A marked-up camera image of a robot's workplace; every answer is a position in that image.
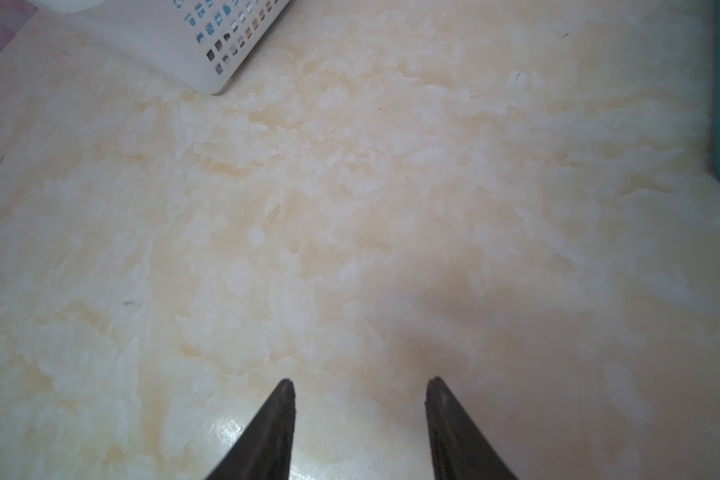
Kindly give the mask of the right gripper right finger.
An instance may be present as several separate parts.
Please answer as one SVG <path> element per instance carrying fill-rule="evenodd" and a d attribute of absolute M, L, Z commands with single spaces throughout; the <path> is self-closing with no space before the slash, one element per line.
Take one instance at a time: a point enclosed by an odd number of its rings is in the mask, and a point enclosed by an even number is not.
<path fill-rule="evenodd" d="M 428 382 L 425 410 L 435 479 L 518 479 L 440 377 Z"/>

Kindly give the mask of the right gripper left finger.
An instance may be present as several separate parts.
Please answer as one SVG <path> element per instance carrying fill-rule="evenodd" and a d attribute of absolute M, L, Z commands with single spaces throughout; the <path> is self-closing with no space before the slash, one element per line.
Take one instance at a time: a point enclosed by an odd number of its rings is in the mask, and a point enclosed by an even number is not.
<path fill-rule="evenodd" d="M 295 420 L 295 387 L 282 379 L 206 479 L 287 480 Z"/>

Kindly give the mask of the white plastic basket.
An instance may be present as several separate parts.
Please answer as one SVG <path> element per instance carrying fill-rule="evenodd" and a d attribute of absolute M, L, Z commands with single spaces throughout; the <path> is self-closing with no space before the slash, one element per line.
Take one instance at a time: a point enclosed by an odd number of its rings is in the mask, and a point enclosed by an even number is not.
<path fill-rule="evenodd" d="M 107 48 L 199 93 L 218 95 L 289 0 L 36 0 L 33 4 Z"/>

